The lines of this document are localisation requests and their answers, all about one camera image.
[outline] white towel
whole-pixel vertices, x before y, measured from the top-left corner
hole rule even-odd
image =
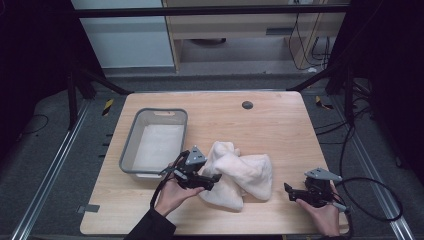
[[[266,154],[239,156],[231,142],[215,142],[202,169],[202,175],[222,174],[211,191],[200,197],[212,204],[237,211],[243,208],[242,189],[261,200],[271,198],[272,165]]]

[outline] gray carpet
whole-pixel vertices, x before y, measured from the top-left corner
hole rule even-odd
[[[120,86],[135,91],[193,91],[193,90],[242,90],[242,89],[285,89],[292,87],[306,75],[226,75],[226,76],[188,76],[188,77],[150,77],[131,79],[112,79]],[[107,151],[110,134],[113,133],[119,118],[125,96],[94,84],[98,94],[90,101],[88,115],[75,139],[74,145],[64,163],[60,175],[35,223],[32,235],[34,239],[77,239],[83,237],[79,231],[82,214],[77,208],[88,203],[91,191],[99,173],[103,155]],[[314,92],[322,92],[322,83],[318,83],[304,93],[306,107],[314,127],[340,122],[336,110],[328,110],[315,104]],[[105,102],[114,99],[108,116],[102,116]],[[323,96],[328,104],[330,99]],[[358,110],[366,107],[366,102],[358,102]],[[44,99],[37,105],[35,114],[48,117],[34,117],[24,134],[10,154],[9,166],[1,174],[0,185],[0,236],[10,235],[30,204],[44,174],[47,172],[58,150],[68,126],[67,95],[58,93]],[[328,128],[318,128],[321,132]],[[404,205],[404,217],[416,239],[424,239],[424,229],[420,223],[424,220],[419,208],[424,201],[423,186],[410,170],[396,167],[394,156],[379,130],[378,124],[370,119],[370,113],[356,119],[356,133],[367,146],[367,151],[376,165],[385,183],[400,196]],[[339,157],[346,128],[340,128],[318,137],[325,159],[331,171],[339,173]],[[365,176],[357,153],[349,142],[343,158],[343,176]],[[349,192],[366,209],[384,217],[379,202],[368,183],[351,183]],[[338,188],[348,205],[351,201],[342,188]],[[389,223],[383,223],[365,215],[352,206],[354,239],[397,239]],[[305,236],[288,236],[288,239],[305,239]]]

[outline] person's left hand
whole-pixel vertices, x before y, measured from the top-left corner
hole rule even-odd
[[[187,198],[196,196],[203,187],[183,189],[178,185],[176,179],[170,179],[163,186],[155,210],[166,217],[170,212],[178,208]]]

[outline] floor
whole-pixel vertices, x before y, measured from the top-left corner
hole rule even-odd
[[[323,45],[318,44],[316,53],[322,52]],[[298,70],[281,38],[227,39],[224,44],[186,41],[181,60],[178,73],[152,73],[110,80],[138,92],[283,90],[303,82],[325,67],[321,61],[315,60],[316,66]],[[341,125],[328,134],[318,134],[329,169],[338,173],[342,165],[345,178],[372,176],[381,180],[400,196],[403,203],[404,212],[400,220],[383,222],[361,211],[347,199],[346,191],[338,188],[348,205],[352,206],[353,239],[424,239],[424,229],[420,224],[424,220],[420,208],[424,201],[423,186],[410,170],[396,166],[395,156],[378,123],[373,120],[372,111],[358,114],[355,135],[349,138],[341,157],[348,130],[342,124],[343,94],[327,96],[323,91],[325,82],[324,79],[314,84],[303,91],[302,96],[317,134]],[[94,85],[98,91],[94,100],[78,98],[80,109],[87,108],[87,112],[79,131],[72,138],[70,149],[61,149],[63,139],[69,134],[66,92],[51,96],[37,105],[36,115],[8,156],[11,164],[1,174],[0,239],[9,239],[17,229],[21,229],[19,224],[26,224],[29,229],[27,234],[32,239],[85,239],[79,232],[82,213],[78,212],[78,208],[89,201],[125,101],[125,96]],[[324,106],[316,104],[317,96],[321,97]],[[111,111],[108,116],[102,116],[104,105],[111,98],[114,99]],[[359,100],[356,106],[355,111],[360,112],[368,104]],[[37,189],[46,184],[44,178],[52,173],[52,162],[58,151],[64,153],[64,160],[54,165],[56,175],[50,176],[49,191],[43,195]],[[398,211],[387,192],[368,182],[352,182],[348,184],[348,191],[371,214],[393,217]],[[25,213],[34,206],[34,199],[40,204],[33,208],[35,219],[23,222]],[[306,236],[287,236],[287,239],[306,239]]]

